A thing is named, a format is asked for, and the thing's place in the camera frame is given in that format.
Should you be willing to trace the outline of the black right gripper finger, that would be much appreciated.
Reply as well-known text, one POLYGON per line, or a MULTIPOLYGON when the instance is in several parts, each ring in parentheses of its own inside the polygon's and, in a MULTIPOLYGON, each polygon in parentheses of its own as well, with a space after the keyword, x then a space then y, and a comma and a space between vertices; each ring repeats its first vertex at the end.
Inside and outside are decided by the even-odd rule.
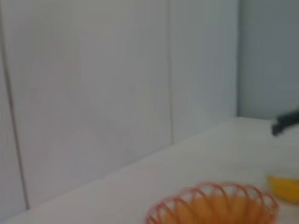
POLYGON ((271 126, 271 134, 278 136, 283 133, 287 128, 299 124, 299 111, 294 110, 277 116, 276 121, 271 126))

